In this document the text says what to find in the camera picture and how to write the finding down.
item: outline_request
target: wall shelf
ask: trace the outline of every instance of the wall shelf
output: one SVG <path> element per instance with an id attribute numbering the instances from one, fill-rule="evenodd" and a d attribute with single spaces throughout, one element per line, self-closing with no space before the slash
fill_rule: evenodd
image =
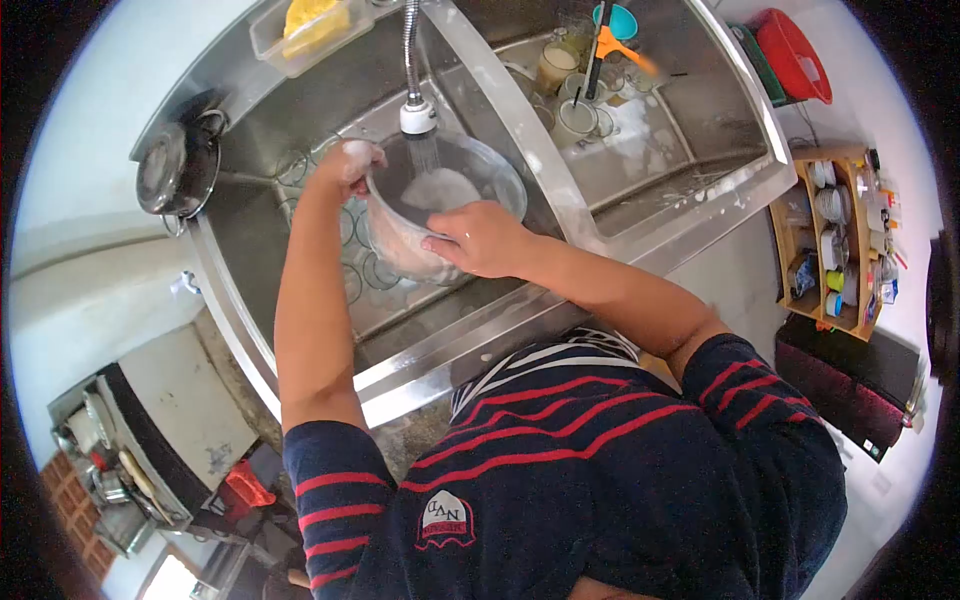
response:
<path id="1" fill-rule="evenodd" d="M 872 271 L 870 260 L 870 234 L 867 227 L 866 206 L 860 200 L 856 189 L 856 176 L 862 164 L 867 149 L 862 146 L 843 148 L 803 148 L 793 151 L 794 169 L 800 178 L 797 183 L 805 190 L 810 201 L 810 226 L 791 224 L 788 219 L 789 206 L 785 197 L 780 197 L 770 204 L 770 217 L 773 221 L 774 233 L 777 236 L 777 253 L 780 259 L 781 284 L 783 298 L 779 304 L 800 315 L 804 315 L 818 322 L 824 327 L 834 327 L 849 333 L 863 341 L 869 341 L 874 332 L 876 319 L 879 317 L 883 303 L 876 302 L 876 310 L 871 319 L 867 319 L 867 308 L 871 298 L 878 293 L 878 289 L 871 289 L 868 285 L 868 274 Z M 807 167 L 816 161 L 830 161 L 836 173 L 836 187 L 846 187 L 851 197 L 851 218 L 843 226 L 850 245 L 850 259 L 858 267 L 857 306 L 844 304 L 836 317 L 827 313 L 827 295 L 830 289 L 827 286 L 827 269 L 824 268 L 823 249 L 820 243 L 820 234 L 829 221 L 817 212 L 814 199 L 819 189 L 810 180 Z M 802 240 L 813 237 L 817 253 L 819 275 L 817 286 L 807 290 L 800 298 L 794 299 L 791 295 L 790 284 L 787 280 L 787 271 L 790 263 L 811 245 Z"/>

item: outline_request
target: navy blue shirt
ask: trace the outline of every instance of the navy blue shirt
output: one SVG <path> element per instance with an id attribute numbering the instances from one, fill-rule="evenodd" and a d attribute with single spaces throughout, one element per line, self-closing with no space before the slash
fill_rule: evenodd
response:
<path id="1" fill-rule="evenodd" d="M 827 430 L 731 334 L 682 389 L 608 334 L 530 346 L 456 393 L 399 485 L 363 430 L 293 428 L 314 596 L 565 598 L 581 575 L 660 598 L 799 596 L 847 511 Z"/>

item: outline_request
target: yellow sponge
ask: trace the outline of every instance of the yellow sponge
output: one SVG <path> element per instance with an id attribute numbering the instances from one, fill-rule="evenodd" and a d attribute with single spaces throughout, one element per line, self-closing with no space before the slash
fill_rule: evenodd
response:
<path id="1" fill-rule="evenodd" d="M 311 23 L 324 13 L 327 14 L 323 19 Z M 287 20 L 283 27 L 283 37 L 287 39 L 283 57 L 289 60 L 309 52 L 317 44 L 349 26 L 350 14 L 345 2 L 294 0 L 287 9 Z"/>

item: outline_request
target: pot lid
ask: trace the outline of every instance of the pot lid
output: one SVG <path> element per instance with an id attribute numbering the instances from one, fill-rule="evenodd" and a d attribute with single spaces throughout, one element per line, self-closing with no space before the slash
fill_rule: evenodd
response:
<path id="1" fill-rule="evenodd" d="M 136 171 L 136 198 L 151 214 L 174 213 L 174 196 L 186 163 L 186 131 L 180 123 L 165 123 L 147 146 Z"/>

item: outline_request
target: sink basin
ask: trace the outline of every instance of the sink basin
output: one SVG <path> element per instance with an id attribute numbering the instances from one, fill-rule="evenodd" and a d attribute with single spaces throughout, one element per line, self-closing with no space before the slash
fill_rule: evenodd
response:
<path id="1" fill-rule="evenodd" d="M 788 189 L 796 174 L 756 74 L 706 5 L 622 4 L 640 22 L 639 49 L 674 75 L 622 106 L 605 107 L 619 133 L 602 143 L 558 151 L 502 64 L 535 72 L 540 49 L 579 7 L 574 3 L 557 10 L 532 0 L 509 9 L 480 0 L 424 2 L 421 87 L 438 107 L 441 127 L 479 139 L 516 168 L 528 196 L 528 228 L 665 275 Z M 272 89 L 261 84 L 255 102 L 243 93 L 226 101 L 233 125 L 222 142 L 221 176 L 188 230 L 207 304 L 277 416 L 274 314 L 288 201 L 300 190 L 274 180 L 276 162 L 290 149 L 316 156 L 334 134 L 380 141 L 398 131 L 401 34 L 402 14 L 381 11 L 371 31 L 300 77 Z M 223 43 L 237 39 L 224 35 Z M 212 54 L 229 55 L 223 48 Z M 347 205 L 354 218 L 364 208 L 362 199 Z M 354 236 L 341 259 L 362 273 L 369 252 Z M 349 311 L 354 387 L 371 427 L 449 394 L 497 356 L 587 316 L 508 278 L 366 286 Z"/>

